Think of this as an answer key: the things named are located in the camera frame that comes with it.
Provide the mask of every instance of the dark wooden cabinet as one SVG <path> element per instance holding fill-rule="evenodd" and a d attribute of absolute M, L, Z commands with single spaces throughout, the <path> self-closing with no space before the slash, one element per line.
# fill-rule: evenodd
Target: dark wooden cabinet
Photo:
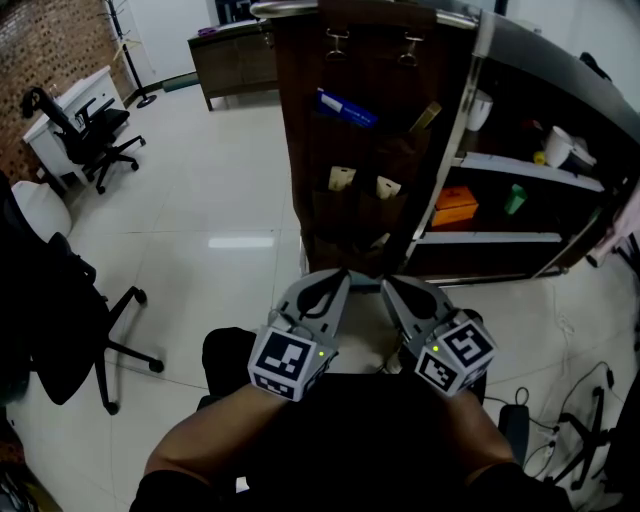
<path fill-rule="evenodd" d="M 202 93 L 211 99 L 278 88 L 269 24 L 248 25 L 189 40 Z"/>

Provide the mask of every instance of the metal hook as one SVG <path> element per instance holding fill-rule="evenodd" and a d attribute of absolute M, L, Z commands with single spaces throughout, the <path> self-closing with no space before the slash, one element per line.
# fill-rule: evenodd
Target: metal hook
<path fill-rule="evenodd" d="M 327 53 L 325 59 L 330 62 L 345 60 L 347 58 L 347 54 L 340 49 L 340 39 L 349 39 L 349 31 L 345 30 L 344 33 L 339 34 L 337 32 L 333 32 L 330 28 L 328 28 L 327 35 L 329 37 L 333 37 L 335 47 L 333 50 Z"/>
<path fill-rule="evenodd" d="M 413 52 L 416 49 L 416 43 L 418 41 L 424 41 L 424 37 L 410 36 L 409 32 L 405 32 L 404 38 L 407 41 L 411 41 L 411 43 L 409 44 L 407 53 L 403 53 L 402 55 L 400 55 L 400 57 L 398 57 L 398 64 L 415 68 L 418 65 L 418 59 L 416 59 L 416 56 Z"/>

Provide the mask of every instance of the white paper cup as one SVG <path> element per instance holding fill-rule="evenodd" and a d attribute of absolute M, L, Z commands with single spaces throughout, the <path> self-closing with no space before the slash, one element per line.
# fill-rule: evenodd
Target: white paper cup
<path fill-rule="evenodd" d="M 544 155 L 547 159 L 547 165 L 558 168 L 569 157 L 569 153 L 573 149 L 573 137 L 565 132 L 559 126 L 554 126 L 547 137 Z"/>
<path fill-rule="evenodd" d="M 491 99 L 491 96 L 478 89 L 476 91 L 476 97 L 473 100 L 473 105 L 471 106 L 471 111 L 469 112 L 467 129 L 472 132 L 477 132 L 482 128 L 482 125 L 491 113 L 491 107 L 493 107 L 493 99 Z"/>

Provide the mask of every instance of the person's arm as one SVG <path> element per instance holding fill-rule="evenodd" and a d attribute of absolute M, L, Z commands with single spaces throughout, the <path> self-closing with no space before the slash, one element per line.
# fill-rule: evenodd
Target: person's arm
<path fill-rule="evenodd" d="M 470 391 L 444 399 L 443 432 L 470 485 L 497 464 L 514 462 L 509 442 Z"/>
<path fill-rule="evenodd" d="M 211 485 L 287 400 L 246 385 L 176 425 L 153 451 L 145 475 L 170 470 Z"/>

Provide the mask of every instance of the brick wall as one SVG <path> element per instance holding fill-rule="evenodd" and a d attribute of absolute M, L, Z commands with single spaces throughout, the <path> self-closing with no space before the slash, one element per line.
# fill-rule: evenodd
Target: brick wall
<path fill-rule="evenodd" d="M 0 170 L 11 183 L 36 181 L 38 157 L 22 136 L 35 122 L 20 102 L 30 86 L 62 94 L 104 66 L 124 100 L 133 92 L 100 0 L 10 0 L 0 8 Z"/>

